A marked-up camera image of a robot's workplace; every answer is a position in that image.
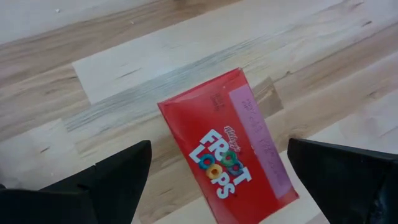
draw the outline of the red cereal box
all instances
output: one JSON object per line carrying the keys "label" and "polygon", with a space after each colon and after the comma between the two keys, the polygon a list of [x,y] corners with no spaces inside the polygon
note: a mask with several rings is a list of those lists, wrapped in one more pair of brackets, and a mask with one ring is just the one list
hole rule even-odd
{"label": "red cereal box", "polygon": [[240,68],[159,108],[218,223],[259,223],[299,197]]}

